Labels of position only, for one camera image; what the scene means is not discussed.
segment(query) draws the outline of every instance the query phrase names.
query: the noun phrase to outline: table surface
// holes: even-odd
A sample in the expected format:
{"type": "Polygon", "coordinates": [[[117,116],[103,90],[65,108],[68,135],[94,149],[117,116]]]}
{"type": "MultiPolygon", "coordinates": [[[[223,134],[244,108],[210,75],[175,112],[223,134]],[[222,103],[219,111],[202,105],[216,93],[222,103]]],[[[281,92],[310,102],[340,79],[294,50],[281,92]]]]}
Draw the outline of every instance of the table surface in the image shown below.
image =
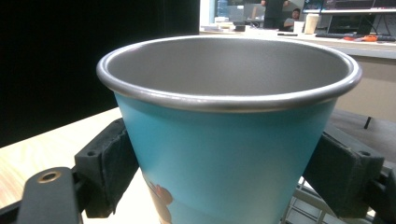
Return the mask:
{"type": "MultiPolygon", "coordinates": [[[[0,148],[0,208],[21,199],[23,186],[32,175],[51,167],[74,166],[74,156],[111,121],[121,117],[118,108],[68,124],[53,131],[0,148]]],[[[84,223],[159,224],[140,170],[125,191],[116,215],[86,218],[84,223]]]]}

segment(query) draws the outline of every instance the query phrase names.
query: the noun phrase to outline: cup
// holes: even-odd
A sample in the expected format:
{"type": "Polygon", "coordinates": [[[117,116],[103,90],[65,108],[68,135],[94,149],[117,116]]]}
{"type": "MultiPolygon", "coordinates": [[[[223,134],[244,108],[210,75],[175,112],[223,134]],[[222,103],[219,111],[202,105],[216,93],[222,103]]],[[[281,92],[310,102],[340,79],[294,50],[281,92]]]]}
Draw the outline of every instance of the cup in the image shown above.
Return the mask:
{"type": "Polygon", "coordinates": [[[306,15],[304,34],[312,35],[315,32],[315,30],[317,29],[318,20],[319,20],[318,14],[306,15]]]}
{"type": "Polygon", "coordinates": [[[293,32],[295,34],[300,34],[303,32],[304,28],[304,21],[295,21],[294,22],[294,27],[293,27],[293,32]]]}
{"type": "Polygon", "coordinates": [[[117,49],[97,74],[162,224],[275,224],[361,69],[314,44],[198,35],[117,49]]]}

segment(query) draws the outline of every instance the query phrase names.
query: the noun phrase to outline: rolled metal rim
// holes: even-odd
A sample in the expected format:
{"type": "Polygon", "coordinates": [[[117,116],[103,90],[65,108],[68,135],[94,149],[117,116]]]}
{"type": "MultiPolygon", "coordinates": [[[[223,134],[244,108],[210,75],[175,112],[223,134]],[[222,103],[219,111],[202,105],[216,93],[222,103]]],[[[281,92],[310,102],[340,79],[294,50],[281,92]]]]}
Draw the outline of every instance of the rolled metal rim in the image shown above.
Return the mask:
{"type": "Polygon", "coordinates": [[[191,35],[178,36],[163,39],[155,39],[137,44],[132,44],[120,49],[116,49],[103,57],[96,66],[96,72],[99,79],[114,92],[134,98],[146,103],[161,105],[170,108],[205,111],[205,112],[225,112],[225,113],[249,113],[277,111],[301,107],[304,105],[314,105],[333,100],[348,91],[351,91],[361,80],[361,67],[358,63],[345,53],[324,47],[317,44],[307,43],[297,40],[279,39],[279,38],[262,38],[262,37],[245,37],[237,35],[191,35]],[[330,54],[340,58],[348,67],[349,73],[341,80],[333,84],[315,88],[307,91],[295,91],[281,94],[267,95],[198,95],[185,94],[170,91],[158,91],[132,83],[122,81],[108,71],[109,63],[117,56],[130,50],[139,49],[146,45],[176,41],[180,39],[208,39],[208,38],[236,38],[236,39],[256,39],[266,41],[290,42],[298,45],[304,45],[311,48],[322,49],[330,54]]]}

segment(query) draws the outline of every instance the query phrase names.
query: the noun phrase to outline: mounting hole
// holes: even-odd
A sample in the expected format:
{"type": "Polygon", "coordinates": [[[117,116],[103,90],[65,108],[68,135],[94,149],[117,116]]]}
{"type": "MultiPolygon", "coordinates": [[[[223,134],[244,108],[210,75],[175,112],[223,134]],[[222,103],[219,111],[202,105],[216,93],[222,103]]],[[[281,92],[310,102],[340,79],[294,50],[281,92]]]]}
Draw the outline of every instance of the mounting hole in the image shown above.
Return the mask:
{"type": "Polygon", "coordinates": [[[366,152],[366,151],[359,151],[359,153],[360,153],[362,156],[370,156],[370,155],[371,155],[370,152],[366,152]]]}
{"type": "Polygon", "coordinates": [[[49,183],[51,181],[58,179],[60,176],[61,176],[61,172],[51,171],[51,172],[48,172],[48,173],[40,176],[38,178],[37,182],[40,184],[46,184],[46,183],[49,183]]]}
{"type": "Polygon", "coordinates": [[[95,156],[96,155],[96,152],[94,152],[94,151],[89,151],[88,152],[88,156],[95,156]]]}

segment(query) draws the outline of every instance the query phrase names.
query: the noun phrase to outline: orange object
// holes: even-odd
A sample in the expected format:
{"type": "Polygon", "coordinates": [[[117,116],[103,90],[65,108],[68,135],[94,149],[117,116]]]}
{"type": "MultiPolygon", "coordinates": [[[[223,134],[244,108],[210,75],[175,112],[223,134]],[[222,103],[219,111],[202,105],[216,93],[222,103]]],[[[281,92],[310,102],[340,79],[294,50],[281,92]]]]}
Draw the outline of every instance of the orange object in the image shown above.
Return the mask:
{"type": "Polygon", "coordinates": [[[361,40],[367,42],[375,42],[377,40],[377,37],[376,35],[365,35],[361,40]]]}
{"type": "Polygon", "coordinates": [[[345,37],[343,37],[343,39],[353,41],[356,39],[356,37],[345,36],[345,37]]]}

